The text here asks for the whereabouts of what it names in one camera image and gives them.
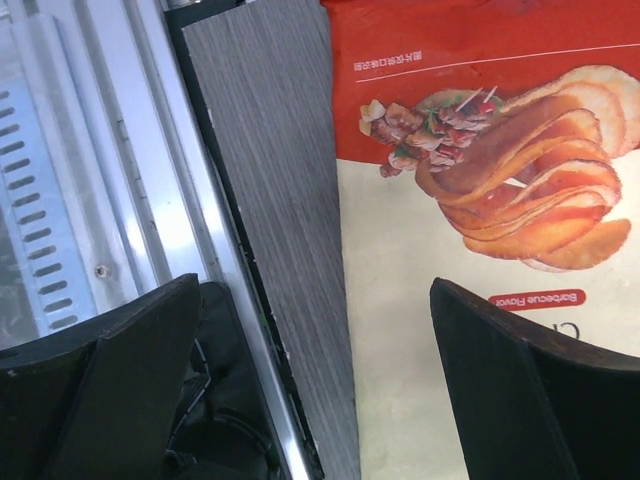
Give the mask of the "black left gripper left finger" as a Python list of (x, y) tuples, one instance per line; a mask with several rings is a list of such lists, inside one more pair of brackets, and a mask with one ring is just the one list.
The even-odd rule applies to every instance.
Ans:
[(186, 274), (2, 351), (2, 478), (159, 478), (200, 310)]

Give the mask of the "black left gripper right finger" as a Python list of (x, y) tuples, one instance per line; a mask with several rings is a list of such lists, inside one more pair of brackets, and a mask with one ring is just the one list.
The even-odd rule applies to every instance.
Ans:
[(470, 478), (638, 478), (638, 358), (442, 278), (430, 309)]

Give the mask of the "cream red cassava chips bag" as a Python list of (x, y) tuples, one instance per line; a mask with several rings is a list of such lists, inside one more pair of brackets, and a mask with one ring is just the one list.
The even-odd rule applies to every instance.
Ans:
[(328, 1), (365, 479), (471, 479), (430, 289), (639, 360), (639, 5)]

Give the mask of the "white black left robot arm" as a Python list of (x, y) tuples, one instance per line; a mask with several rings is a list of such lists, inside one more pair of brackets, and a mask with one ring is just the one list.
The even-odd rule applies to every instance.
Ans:
[[(436, 280), (430, 307), (471, 479), (635, 479), (639, 361)], [(229, 291), (192, 275), (1, 354), (5, 479), (320, 479), (267, 416)]]

